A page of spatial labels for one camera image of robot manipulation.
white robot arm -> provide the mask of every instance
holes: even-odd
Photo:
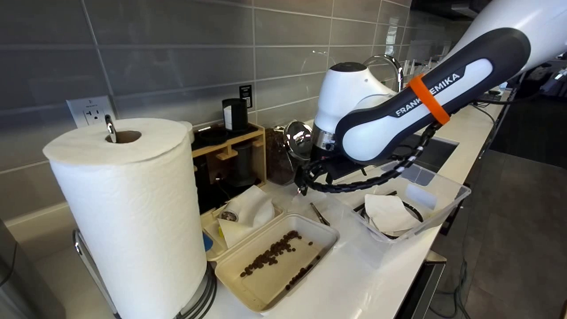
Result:
[[[564,49],[567,0],[492,0],[421,84],[446,113],[455,113]],[[433,120],[414,88],[393,93],[363,63],[336,63],[320,88],[315,146],[363,164],[386,157],[407,134]]]

paper towel holder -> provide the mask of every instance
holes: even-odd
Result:
[[[104,138],[109,143],[130,143],[141,136],[139,130],[116,130],[109,114],[104,114],[107,136]]]

wall socket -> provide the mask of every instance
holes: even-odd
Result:
[[[84,99],[67,99],[68,111],[75,127],[102,123],[104,114],[114,118],[107,95],[93,95]]]

white countertop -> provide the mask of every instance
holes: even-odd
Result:
[[[501,106],[488,104],[483,109],[495,118]],[[455,182],[462,182],[490,129],[490,118],[471,106],[455,113],[435,134],[435,138],[456,143],[456,148],[437,173]],[[293,196],[295,192],[292,185],[279,187],[267,182],[263,189],[270,194],[281,194],[279,198],[274,196],[276,205],[283,205],[285,201],[286,207],[300,207],[306,203],[304,198]],[[315,191],[309,192],[309,200],[322,203],[327,201],[324,207],[318,207],[325,214],[339,212],[339,208],[350,208],[352,203],[361,201],[359,191],[357,196],[359,198],[348,196],[348,200],[336,201],[343,196],[320,194]],[[22,246],[31,251],[40,249],[36,247],[36,242],[38,246],[56,244],[42,242],[38,233],[29,235],[29,230],[47,228],[47,235],[51,237],[52,231],[58,231],[54,237],[58,240],[67,240],[63,242],[67,247],[51,254],[36,256],[35,262],[45,281],[67,308],[67,316],[111,316],[104,299],[95,290],[93,281],[88,278],[88,272],[68,244],[70,239],[67,239],[67,230],[72,223],[68,223],[70,215],[67,208],[61,205],[52,215],[56,215],[58,221],[52,221],[51,214],[40,212],[38,219],[33,219],[31,223],[17,219],[8,221],[6,226],[12,230],[15,239],[21,242],[26,240]],[[347,223],[339,223],[339,226],[341,237],[329,254],[322,258],[320,263],[269,311],[253,313],[246,309],[244,304],[219,285],[215,301],[207,316],[393,316],[416,276],[437,228],[428,228],[398,244],[375,244],[375,240],[370,239],[366,231],[359,231],[355,224],[350,226]]]

